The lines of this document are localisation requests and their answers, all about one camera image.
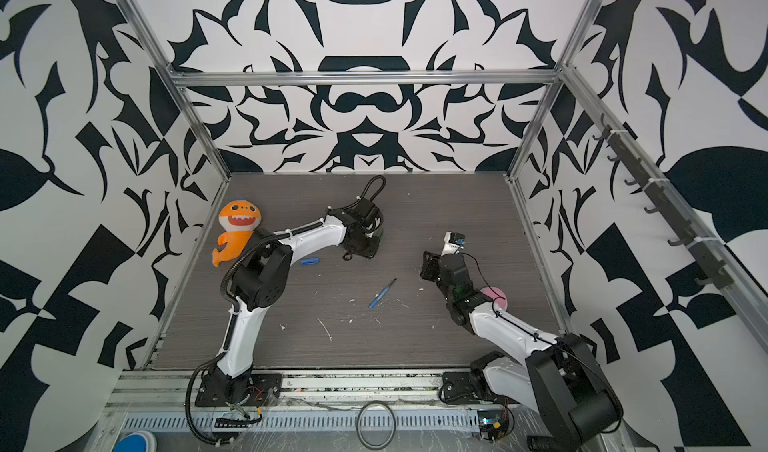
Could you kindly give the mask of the blue pen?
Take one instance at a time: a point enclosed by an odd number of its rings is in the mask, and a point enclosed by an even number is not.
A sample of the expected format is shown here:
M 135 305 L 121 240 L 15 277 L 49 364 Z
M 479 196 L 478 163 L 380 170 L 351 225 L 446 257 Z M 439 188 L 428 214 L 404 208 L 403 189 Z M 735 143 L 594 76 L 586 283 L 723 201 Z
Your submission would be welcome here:
M 384 288 L 383 288 L 383 289 L 382 289 L 382 290 L 381 290 L 381 291 L 380 291 L 380 292 L 379 292 L 379 293 L 378 293 L 378 294 L 377 294 L 377 295 L 376 295 L 376 296 L 373 298 L 373 300 L 372 300 L 372 301 L 371 301 L 371 303 L 369 304 L 368 308 L 369 308 L 369 309 L 374 309 L 374 308 L 375 308 L 375 307 L 376 307 L 376 306 L 377 306 L 377 305 L 378 305 L 378 304 L 381 302 L 381 300 L 382 300 L 382 299 L 385 297 L 385 295 L 386 295 L 386 294 L 387 294 L 387 293 L 388 293 L 388 292 L 391 290 L 391 288 L 392 288 L 392 287 L 395 285 L 395 283 L 396 283 L 396 282 L 397 282 L 397 279 L 396 279 L 396 278 L 393 278 L 393 279 L 392 279 L 392 280 L 391 280 L 391 281 L 390 281 L 390 282 L 389 282 L 389 283 L 388 283 L 388 284 L 387 284 L 387 285 L 386 285 L 386 286 L 385 286 L 385 287 L 384 287 Z

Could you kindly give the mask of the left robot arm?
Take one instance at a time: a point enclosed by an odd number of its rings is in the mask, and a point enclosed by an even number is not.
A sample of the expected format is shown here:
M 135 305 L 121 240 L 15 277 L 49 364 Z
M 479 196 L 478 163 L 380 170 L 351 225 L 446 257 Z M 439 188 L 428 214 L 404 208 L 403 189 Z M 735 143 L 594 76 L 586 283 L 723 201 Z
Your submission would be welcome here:
M 237 412 L 235 418 L 219 419 L 218 426 L 246 427 L 262 421 L 261 414 L 251 416 L 243 407 L 258 388 L 253 352 L 267 312 L 283 295 L 296 262 L 329 247 L 342 248 L 346 261 L 375 257 L 384 223 L 375 203 L 378 195 L 365 186 L 351 203 L 330 207 L 317 220 L 278 232 L 259 230 L 261 212 L 247 200 L 232 201 L 219 212 L 224 231 L 212 252 L 212 263 L 230 265 L 219 287 L 230 305 L 229 320 L 217 355 L 194 369 L 185 390 L 185 419 L 198 441 L 219 447 L 234 439 L 206 434 L 195 424 L 194 385 L 200 387 L 200 394 L 208 395 L 210 405 L 225 405 Z

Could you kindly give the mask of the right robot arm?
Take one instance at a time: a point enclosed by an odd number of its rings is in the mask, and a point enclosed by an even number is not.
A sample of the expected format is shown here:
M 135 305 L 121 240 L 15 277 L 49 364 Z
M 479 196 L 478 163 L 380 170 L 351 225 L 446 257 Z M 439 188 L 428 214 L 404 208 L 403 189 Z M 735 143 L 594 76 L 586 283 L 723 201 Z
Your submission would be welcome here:
M 481 402 L 510 399 L 538 413 L 548 433 L 526 439 L 531 451 L 577 451 L 617 431 L 623 406 L 585 340 L 555 335 L 507 312 L 477 288 L 462 253 L 425 252 L 422 279 L 434 283 L 453 321 L 497 347 L 471 365 Z

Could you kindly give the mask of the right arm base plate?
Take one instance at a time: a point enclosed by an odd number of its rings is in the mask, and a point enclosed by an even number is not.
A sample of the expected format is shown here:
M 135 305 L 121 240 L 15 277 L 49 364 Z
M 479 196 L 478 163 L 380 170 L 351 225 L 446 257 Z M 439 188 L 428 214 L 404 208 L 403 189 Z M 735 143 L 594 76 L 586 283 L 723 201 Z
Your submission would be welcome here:
M 448 405 L 518 405 L 518 402 L 493 393 L 475 372 L 443 372 L 438 399 Z

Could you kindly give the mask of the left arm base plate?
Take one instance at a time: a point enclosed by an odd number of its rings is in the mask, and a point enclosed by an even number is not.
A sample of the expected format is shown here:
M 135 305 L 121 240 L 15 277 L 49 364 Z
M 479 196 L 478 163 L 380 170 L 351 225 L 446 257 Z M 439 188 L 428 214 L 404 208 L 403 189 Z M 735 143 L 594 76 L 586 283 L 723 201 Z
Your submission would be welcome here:
M 265 406 L 281 395 L 283 375 L 251 373 L 234 379 L 215 371 L 202 378 L 195 396 L 196 407 L 224 407 L 238 404 L 244 407 Z

